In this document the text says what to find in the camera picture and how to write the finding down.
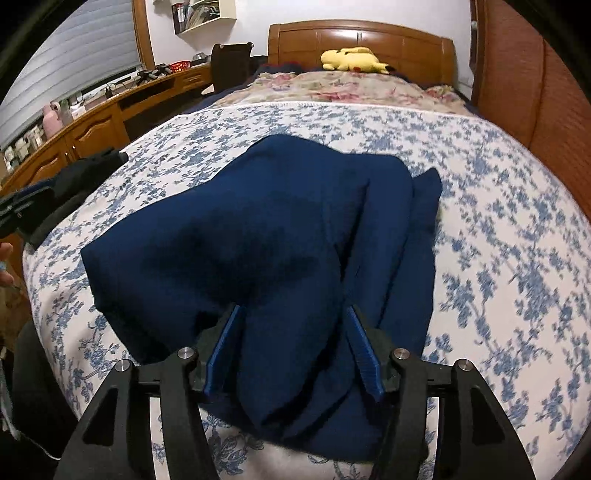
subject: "pink bottle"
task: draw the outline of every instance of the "pink bottle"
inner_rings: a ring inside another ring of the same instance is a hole
[[[45,136],[48,140],[64,127],[59,112],[60,104],[57,102],[52,102],[43,107],[43,130],[45,130]]]

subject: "metal screw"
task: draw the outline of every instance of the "metal screw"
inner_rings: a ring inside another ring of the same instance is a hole
[[[406,360],[410,356],[410,352],[405,348],[397,348],[392,351],[392,356],[396,357],[398,360]]]
[[[179,358],[186,360],[187,358],[191,358],[193,355],[195,355],[195,350],[189,346],[184,346],[177,352],[177,355]]]
[[[118,372],[125,372],[129,367],[131,367],[131,362],[129,360],[119,360],[115,364],[115,370]]]
[[[460,367],[461,370],[464,370],[464,372],[469,372],[474,368],[474,364],[465,358],[458,360],[457,366]]]

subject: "wooden headboard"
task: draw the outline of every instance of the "wooden headboard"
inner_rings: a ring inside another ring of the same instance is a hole
[[[304,68],[322,67],[324,51],[356,46],[371,48],[379,61],[413,82],[454,84],[456,50],[449,38],[360,20],[314,20],[269,28],[271,64],[293,61]]]

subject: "wooden wardrobe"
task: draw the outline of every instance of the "wooden wardrobe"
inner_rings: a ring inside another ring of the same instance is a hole
[[[472,102],[538,157],[591,218],[591,104],[548,42],[511,6],[472,1]]]

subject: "human hand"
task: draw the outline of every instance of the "human hand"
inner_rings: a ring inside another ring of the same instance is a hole
[[[14,284],[14,277],[6,271],[6,260],[10,257],[13,247],[9,243],[0,244],[0,287],[10,287]]]

